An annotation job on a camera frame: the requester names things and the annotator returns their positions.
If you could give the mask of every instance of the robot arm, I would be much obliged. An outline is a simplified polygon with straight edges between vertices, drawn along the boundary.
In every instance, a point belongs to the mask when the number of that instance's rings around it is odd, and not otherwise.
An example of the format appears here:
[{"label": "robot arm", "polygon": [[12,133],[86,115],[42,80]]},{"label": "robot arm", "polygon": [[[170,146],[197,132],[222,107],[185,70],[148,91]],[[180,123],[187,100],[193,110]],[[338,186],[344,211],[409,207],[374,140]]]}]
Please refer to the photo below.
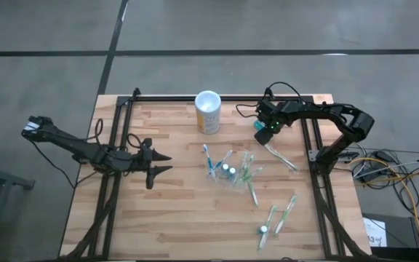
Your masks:
[{"label": "robot arm", "polygon": [[152,140],[146,138],[140,142],[138,152],[117,151],[108,145],[88,143],[58,129],[49,117],[31,116],[22,130],[22,136],[31,142],[50,142],[70,151],[72,158],[79,164],[90,163],[95,170],[102,173],[111,172],[146,172],[146,188],[152,189],[154,178],[172,167],[151,167],[151,161],[170,160],[151,149]]},{"label": "robot arm", "polygon": [[[353,142],[364,140],[375,123],[369,114],[354,106],[339,103],[316,105],[287,101],[274,105],[265,98],[258,103],[255,111],[258,113],[258,120],[265,124],[265,127],[255,134],[256,140],[262,145],[267,144],[274,134],[281,132],[284,125],[290,127],[297,119],[329,119],[334,122],[342,135],[316,155],[315,168],[321,174],[329,174],[340,152]],[[348,124],[345,115],[352,116]]]}]

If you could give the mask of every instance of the white cup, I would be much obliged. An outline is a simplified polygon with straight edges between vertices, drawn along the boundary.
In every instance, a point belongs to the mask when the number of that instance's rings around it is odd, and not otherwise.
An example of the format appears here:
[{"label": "white cup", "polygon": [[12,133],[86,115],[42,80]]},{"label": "white cup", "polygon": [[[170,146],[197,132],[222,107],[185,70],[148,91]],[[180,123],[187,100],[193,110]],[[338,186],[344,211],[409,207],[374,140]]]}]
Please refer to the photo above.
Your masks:
[{"label": "white cup", "polygon": [[214,134],[219,130],[221,97],[213,91],[200,92],[195,98],[196,120],[200,132]]}]

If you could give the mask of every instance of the toothbrush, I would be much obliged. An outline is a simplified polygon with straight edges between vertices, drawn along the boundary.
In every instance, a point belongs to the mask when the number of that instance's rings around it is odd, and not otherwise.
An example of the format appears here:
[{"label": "toothbrush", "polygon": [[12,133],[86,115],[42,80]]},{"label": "toothbrush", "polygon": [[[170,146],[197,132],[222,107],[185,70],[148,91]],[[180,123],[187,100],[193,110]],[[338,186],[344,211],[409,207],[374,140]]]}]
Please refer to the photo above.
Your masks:
[{"label": "toothbrush", "polygon": [[219,161],[219,162],[216,164],[216,166],[215,166],[215,170],[216,170],[218,167],[220,167],[220,166],[223,164],[224,160],[226,160],[226,159],[227,159],[228,157],[230,157],[231,155],[232,155],[232,150],[229,150],[229,151],[227,152],[226,156],[224,156],[223,160]]},{"label": "toothbrush", "polygon": [[256,207],[258,207],[258,199],[256,197],[255,189],[253,188],[252,181],[250,180],[247,181],[247,184],[248,184],[248,188],[250,189],[250,193],[252,194],[253,203],[255,204]]},{"label": "toothbrush", "polygon": [[268,220],[265,223],[265,226],[268,228],[266,233],[261,236],[260,244],[258,245],[258,250],[263,249],[265,247],[266,240],[268,239],[268,232],[269,232],[269,225],[271,224],[271,218],[273,217],[274,213],[276,212],[276,206],[272,206],[271,211],[268,216]]},{"label": "toothbrush", "polygon": [[236,177],[234,178],[234,181],[232,182],[233,185],[237,182],[237,178],[239,177],[240,173],[242,172],[244,173],[242,177],[245,177],[247,175],[248,169],[250,168],[250,165],[252,164],[253,159],[255,159],[254,155],[252,155],[250,159],[248,159],[248,162],[246,164],[242,165],[242,168],[239,170]]},{"label": "toothbrush", "polygon": [[246,177],[243,177],[242,178],[242,181],[247,181],[247,180],[249,180],[250,178],[253,178],[256,174],[258,174],[259,172],[261,172],[263,170],[263,168],[262,167],[259,167],[259,168],[257,168],[253,173],[251,173],[251,174],[249,174],[248,176],[246,176]]},{"label": "toothbrush", "polygon": [[276,228],[274,229],[274,236],[277,236],[279,232],[281,231],[282,226],[284,225],[284,221],[287,219],[287,216],[290,213],[290,210],[294,207],[295,202],[297,201],[297,195],[292,196],[290,199],[290,203],[287,206],[287,208],[284,210],[284,213],[282,214],[281,220],[277,223]]},{"label": "toothbrush", "polygon": [[208,168],[209,168],[209,172],[211,173],[211,176],[216,178],[216,174],[214,169],[212,168],[212,162],[211,162],[211,157],[210,154],[208,153],[208,147],[207,144],[203,144],[203,151],[207,154],[207,160],[208,160]]},{"label": "toothbrush", "polygon": [[275,157],[281,160],[281,162],[284,163],[288,168],[290,168],[291,171],[293,171],[295,174],[298,174],[298,168],[293,163],[291,163],[291,161],[283,157],[278,151],[272,148],[269,144],[265,144],[265,148],[268,149],[268,151],[271,154],[273,154]]}]

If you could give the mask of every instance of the wooden table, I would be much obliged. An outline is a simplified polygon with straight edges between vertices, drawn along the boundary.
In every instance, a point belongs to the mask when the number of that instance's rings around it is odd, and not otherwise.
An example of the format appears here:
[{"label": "wooden table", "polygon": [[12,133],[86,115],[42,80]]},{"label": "wooden table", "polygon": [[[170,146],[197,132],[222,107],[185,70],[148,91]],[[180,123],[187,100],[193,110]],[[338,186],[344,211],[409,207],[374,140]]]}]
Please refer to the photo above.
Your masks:
[{"label": "wooden table", "polygon": [[[104,119],[102,143],[108,142],[116,97],[101,95],[97,99],[90,135],[96,120]],[[314,95],[314,100],[331,103],[332,96]],[[270,142],[300,168],[300,173],[294,174],[256,142],[255,119],[242,118],[235,104],[224,102],[219,132],[204,135],[197,130],[193,103],[134,103],[129,132],[140,138],[153,138],[154,148],[172,157],[171,161],[154,164],[171,164],[174,168],[156,178],[153,190],[145,189],[144,173],[136,172],[122,179],[110,259],[324,257],[300,121],[291,128],[285,127]],[[331,144],[340,133],[332,122],[319,124],[324,144]],[[309,130],[314,138],[312,128]],[[259,208],[253,205],[247,190],[235,191],[207,180],[203,143],[208,145],[213,159],[221,159],[229,149],[238,156],[244,149],[255,154],[253,167],[264,168],[253,179]],[[83,166],[79,179],[91,172],[90,166]],[[350,173],[334,171],[331,180],[340,222],[360,248],[371,253]],[[100,181],[100,175],[94,176],[76,189],[61,254],[71,251],[91,226]],[[270,234],[265,248],[257,251],[257,228],[265,223],[272,205],[278,207],[273,219],[276,223],[293,194],[298,195],[298,201],[279,238]],[[331,226],[328,232],[334,245]],[[98,250],[102,244],[100,237]]]}]

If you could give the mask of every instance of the gray floor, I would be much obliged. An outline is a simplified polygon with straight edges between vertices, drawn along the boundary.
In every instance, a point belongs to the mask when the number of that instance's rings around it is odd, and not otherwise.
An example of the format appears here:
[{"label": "gray floor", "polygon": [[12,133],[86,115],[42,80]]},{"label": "gray floor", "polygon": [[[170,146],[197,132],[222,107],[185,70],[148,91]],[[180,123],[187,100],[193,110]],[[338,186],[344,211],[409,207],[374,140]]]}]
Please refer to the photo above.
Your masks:
[{"label": "gray floor", "polygon": [[[119,5],[120,0],[0,0],[0,51],[108,49]],[[244,48],[419,48],[419,1],[135,0],[118,45]],[[0,169],[36,179],[32,192],[12,192],[0,226],[0,260],[57,255],[72,190],[20,131],[30,115],[46,115],[85,136],[104,62],[105,57],[0,57]],[[145,94],[259,93],[278,80],[302,93],[332,93],[337,102],[372,114],[376,123],[364,146],[419,151],[419,55],[117,57],[106,93],[131,93],[135,87]],[[69,154],[50,145],[41,149],[76,177],[79,167]],[[357,191],[366,213],[410,215],[391,189]]]}]

